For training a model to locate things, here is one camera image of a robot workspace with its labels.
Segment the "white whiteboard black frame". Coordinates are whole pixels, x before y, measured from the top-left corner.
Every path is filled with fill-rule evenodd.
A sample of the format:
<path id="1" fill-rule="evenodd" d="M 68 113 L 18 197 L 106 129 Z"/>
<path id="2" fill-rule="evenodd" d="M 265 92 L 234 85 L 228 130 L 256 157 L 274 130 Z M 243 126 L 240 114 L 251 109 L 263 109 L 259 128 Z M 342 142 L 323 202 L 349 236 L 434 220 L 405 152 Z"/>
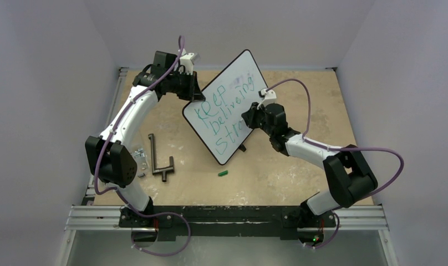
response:
<path id="1" fill-rule="evenodd" d="M 250 50 L 242 51 L 202 90 L 205 101 L 187 104 L 182 115 L 219 165 L 225 165 L 252 129 L 242 114 L 261 101 L 267 83 Z"/>

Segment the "green marker cap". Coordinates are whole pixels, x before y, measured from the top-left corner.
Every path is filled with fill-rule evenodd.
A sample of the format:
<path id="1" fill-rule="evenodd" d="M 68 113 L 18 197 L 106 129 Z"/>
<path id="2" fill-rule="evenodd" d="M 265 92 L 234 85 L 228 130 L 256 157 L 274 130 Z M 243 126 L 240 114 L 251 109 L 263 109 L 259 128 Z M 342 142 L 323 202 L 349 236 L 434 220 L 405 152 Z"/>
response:
<path id="1" fill-rule="evenodd" d="M 222 176 L 225 176 L 227 174 L 228 174 L 228 171 L 225 170 L 225 171 L 222 171 L 222 172 L 218 173 L 218 177 L 222 177 Z"/>

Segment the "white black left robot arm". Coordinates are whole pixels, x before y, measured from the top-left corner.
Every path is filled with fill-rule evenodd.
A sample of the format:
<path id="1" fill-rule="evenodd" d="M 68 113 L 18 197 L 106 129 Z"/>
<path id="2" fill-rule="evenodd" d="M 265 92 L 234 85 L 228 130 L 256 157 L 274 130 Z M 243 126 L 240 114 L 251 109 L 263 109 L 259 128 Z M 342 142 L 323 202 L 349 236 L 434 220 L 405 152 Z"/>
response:
<path id="1" fill-rule="evenodd" d="M 131 154 L 133 138 L 146 115 L 167 93 L 188 102 L 205 100 L 194 71 L 197 60 L 197 53 L 156 51 L 153 63 L 134 78 L 116 117 L 98 136 L 89 136 L 85 142 L 95 193 L 116 192 L 139 226 L 149 226 L 158 215 L 136 178 L 139 167 Z"/>

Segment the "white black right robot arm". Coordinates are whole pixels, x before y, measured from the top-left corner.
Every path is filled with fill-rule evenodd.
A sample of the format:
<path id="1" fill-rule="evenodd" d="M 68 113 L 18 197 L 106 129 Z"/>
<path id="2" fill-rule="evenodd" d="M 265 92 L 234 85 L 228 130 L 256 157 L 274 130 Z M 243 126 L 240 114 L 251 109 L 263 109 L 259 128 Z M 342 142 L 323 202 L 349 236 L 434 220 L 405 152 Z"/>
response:
<path id="1" fill-rule="evenodd" d="M 257 103 L 252 103 L 241 116 L 249 128 L 264 131 L 277 152 L 324 170 L 328 189 L 301 203 L 297 214 L 299 224 L 312 226 L 328 211 L 348 208 L 378 187 L 370 166 L 355 145 L 329 147 L 304 137 L 288 126 L 282 105 L 259 108 Z"/>

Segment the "clear plastic screw box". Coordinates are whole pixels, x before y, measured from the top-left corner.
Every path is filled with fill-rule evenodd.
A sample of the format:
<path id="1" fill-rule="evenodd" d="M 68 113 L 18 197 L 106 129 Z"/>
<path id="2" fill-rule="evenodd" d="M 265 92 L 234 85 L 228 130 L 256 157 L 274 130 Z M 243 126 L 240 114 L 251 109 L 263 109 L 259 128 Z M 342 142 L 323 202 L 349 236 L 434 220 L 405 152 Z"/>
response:
<path id="1" fill-rule="evenodd" d="M 142 165 L 123 145 L 112 144 L 109 154 L 105 151 L 99 166 L 98 177 L 103 183 L 113 183 L 121 188 L 131 184 Z"/>

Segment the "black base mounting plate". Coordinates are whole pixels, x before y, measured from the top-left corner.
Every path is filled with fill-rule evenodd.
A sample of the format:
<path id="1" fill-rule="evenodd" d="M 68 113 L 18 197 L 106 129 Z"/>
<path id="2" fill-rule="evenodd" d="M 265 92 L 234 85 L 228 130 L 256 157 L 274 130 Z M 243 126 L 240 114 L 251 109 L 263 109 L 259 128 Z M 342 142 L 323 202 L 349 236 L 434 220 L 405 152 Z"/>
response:
<path id="1" fill-rule="evenodd" d="M 277 237 L 320 243 L 337 226 L 333 212 L 315 216 L 301 206 L 154 206 L 149 217 L 120 209 L 119 227 L 150 229 L 159 241 L 193 237 Z"/>

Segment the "aluminium frame rail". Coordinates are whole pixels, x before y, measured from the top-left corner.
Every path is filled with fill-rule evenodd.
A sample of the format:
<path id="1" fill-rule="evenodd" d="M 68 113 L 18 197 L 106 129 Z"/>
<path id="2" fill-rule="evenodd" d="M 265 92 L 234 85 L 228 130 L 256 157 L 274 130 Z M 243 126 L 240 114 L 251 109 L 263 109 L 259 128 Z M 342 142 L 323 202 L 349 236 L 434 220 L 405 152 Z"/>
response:
<path id="1" fill-rule="evenodd" d="M 135 231 L 131 228 L 120 228 L 120 209 L 125 207 L 114 194 L 105 197 L 95 196 L 94 188 L 90 184 L 84 202 L 80 206 L 71 208 L 66 228 L 78 231 L 107 231 L 107 230 L 131 230 L 133 232 L 148 232 L 150 229 Z M 227 205 L 184 204 L 162 205 L 159 201 L 154 206 L 252 206 L 247 202 L 236 203 L 235 200 Z M 389 227 L 382 206 L 358 205 L 349 208 L 341 208 L 333 212 L 337 226 L 335 229 L 325 231 L 378 231 L 380 234 L 388 232 Z"/>

